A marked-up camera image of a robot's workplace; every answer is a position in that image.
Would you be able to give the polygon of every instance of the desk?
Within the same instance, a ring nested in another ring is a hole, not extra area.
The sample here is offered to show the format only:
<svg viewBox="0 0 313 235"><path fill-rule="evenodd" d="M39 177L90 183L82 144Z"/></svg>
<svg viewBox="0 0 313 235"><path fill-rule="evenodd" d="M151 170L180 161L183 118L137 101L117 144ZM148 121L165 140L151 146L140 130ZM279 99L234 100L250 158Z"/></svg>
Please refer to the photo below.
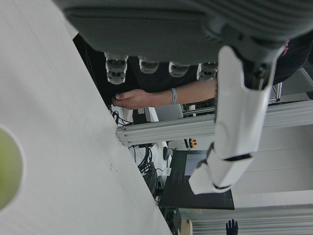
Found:
<svg viewBox="0 0 313 235"><path fill-rule="evenodd" d="M169 235L61 13L50 1L0 3L0 123L26 157L0 235Z"/></svg>

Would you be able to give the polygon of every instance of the human hand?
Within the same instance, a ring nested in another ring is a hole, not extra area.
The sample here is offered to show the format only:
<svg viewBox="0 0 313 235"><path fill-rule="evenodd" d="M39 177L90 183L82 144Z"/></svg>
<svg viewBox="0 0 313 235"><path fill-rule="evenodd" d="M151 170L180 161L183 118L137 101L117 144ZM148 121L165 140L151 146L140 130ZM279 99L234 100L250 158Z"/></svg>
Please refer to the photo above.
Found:
<svg viewBox="0 0 313 235"><path fill-rule="evenodd" d="M226 223L226 235L237 235L238 234L238 223L235 222L234 219L231 221L229 220L228 223Z"/></svg>
<svg viewBox="0 0 313 235"><path fill-rule="evenodd" d="M112 98L112 103L114 106L124 107L130 110L153 107L153 93L135 89L117 94L115 98Z"/></svg>

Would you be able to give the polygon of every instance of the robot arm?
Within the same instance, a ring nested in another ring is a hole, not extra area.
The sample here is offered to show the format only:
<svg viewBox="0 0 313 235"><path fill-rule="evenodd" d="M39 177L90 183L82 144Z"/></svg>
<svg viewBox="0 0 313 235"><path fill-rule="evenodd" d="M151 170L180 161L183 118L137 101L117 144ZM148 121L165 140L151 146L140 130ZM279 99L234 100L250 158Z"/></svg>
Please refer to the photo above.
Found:
<svg viewBox="0 0 313 235"><path fill-rule="evenodd" d="M250 153L258 149L275 64L281 50L276 50L267 85L251 89L245 85L243 60L233 48L221 48L215 142L207 160L189 179L195 194L228 191L251 163Z"/></svg>

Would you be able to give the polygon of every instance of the computer monitor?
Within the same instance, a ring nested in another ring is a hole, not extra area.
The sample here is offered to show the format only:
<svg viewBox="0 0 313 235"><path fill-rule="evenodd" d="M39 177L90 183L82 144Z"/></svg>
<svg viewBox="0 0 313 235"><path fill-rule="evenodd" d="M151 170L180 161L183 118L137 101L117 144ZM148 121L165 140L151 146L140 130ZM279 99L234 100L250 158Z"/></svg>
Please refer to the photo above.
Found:
<svg viewBox="0 0 313 235"><path fill-rule="evenodd" d="M198 162L207 158L208 151L177 150L171 161L171 173L167 177L160 207L234 210L231 190L225 193L194 195L189 178Z"/></svg>

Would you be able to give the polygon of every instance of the black glove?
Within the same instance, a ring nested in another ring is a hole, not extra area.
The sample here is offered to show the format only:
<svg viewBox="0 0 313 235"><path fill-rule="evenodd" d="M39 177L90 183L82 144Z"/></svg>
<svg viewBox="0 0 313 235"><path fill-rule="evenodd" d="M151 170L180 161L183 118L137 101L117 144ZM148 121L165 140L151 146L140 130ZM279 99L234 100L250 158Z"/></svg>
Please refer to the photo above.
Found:
<svg viewBox="0 0 313 235"><path fill-rule="evenodd" d="M226 235L237 235L238 234L238 223L235 220L232 219L232 221L228 221L226 223Z"/></svg>

